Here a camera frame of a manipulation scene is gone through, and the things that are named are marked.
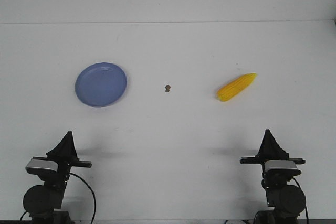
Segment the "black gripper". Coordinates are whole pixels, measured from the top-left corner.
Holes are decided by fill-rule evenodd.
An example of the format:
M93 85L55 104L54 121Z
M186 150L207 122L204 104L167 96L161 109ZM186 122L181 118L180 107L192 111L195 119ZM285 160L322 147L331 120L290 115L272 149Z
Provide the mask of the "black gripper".
M32 159L44 159L58 164L57 172L44 172L36 176L40 179L66 179L72 167L91 168L91 161L79 160L73 139L72 131L68 131L60 143L46 153L47 157L32 157Z
M267 154L270 159L259 158L259 157L266 157ZM279 146L274 136L272 135L270 129L265 129L261 146L258 150L258 153L255 155L255 157L241 157L239 162L241 164L260 164L262 166L263 175L265 177L280 176L285 179L292 179L294 177L294 176L289 176L289 175L282 174L282 173L266 174L264 172L264 163L268 160L290 160L290 161L294 161L296 166L305 164L305 160L302 158L289 158L288 159L288 153Z

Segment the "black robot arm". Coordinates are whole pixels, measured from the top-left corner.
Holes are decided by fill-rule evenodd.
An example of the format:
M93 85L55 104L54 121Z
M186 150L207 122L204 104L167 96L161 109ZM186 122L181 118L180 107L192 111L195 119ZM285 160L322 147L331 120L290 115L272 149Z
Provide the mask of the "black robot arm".
M242 157L241 164L260 164L262 167L261 186L266 193L267 206L272 210L256 212L253 223L298 223L298 217L307 210L307 199L300 185L289 185L301 175L297 167L306 161L292 158L276 142L269 129L264 132L258 153L254 157Z
M74 223L69 212L61 210L70 176L81 180L92 193L93 214L90 222L93 223L97 208L95 193L82 177L71 172L73 167L90 168L92 162L78 158L73 139L72 131L68 131L45 157L34 156L26 165L27 173L38 176L44 182L31 187L23 197L23 207L31 217L31 223Z

